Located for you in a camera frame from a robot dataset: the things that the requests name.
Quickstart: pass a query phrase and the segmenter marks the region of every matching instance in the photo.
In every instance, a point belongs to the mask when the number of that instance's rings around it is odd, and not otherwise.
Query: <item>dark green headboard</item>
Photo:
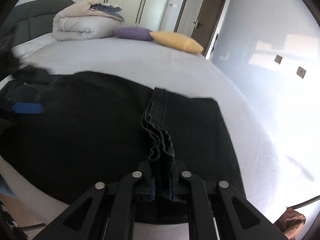
[[[12,46],[52,32],[54,16],[73,3],[72,0],[35,0],[14,7],[3,25],[5,29],[17,26]]]

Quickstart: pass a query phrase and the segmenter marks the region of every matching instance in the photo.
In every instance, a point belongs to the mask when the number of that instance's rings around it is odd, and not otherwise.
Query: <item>wooden floor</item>
[[[2,194],[0,194],[0,200],[19,227],[27,227],[42,223],[29,210],[27,210],[19,200]],[[35,229],[33,231],[26,232],[26,234],[30,239],[33,239],[40,231],[41,229]]]

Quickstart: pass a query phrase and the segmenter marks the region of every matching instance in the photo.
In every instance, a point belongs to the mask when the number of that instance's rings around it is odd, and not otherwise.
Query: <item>yellow pillow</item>
[[[203,47],[194,39],[180,33],[150,32],[152,38],[160,44],[189,53],[201,53]]]

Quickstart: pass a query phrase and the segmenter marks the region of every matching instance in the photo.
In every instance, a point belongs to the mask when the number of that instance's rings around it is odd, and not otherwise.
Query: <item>crumpled brown paper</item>
[[[289,240],[294,240],[305,223],[306,217],[304,215],[292,208],[287,208],[274,225],[279,228]]]

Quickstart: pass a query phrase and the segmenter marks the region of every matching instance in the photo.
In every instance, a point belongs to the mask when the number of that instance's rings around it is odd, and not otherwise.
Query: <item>open door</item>
[[[208,52],[225,2],[226,0],[203,0],[191,38],[204,47],[204,56]]]

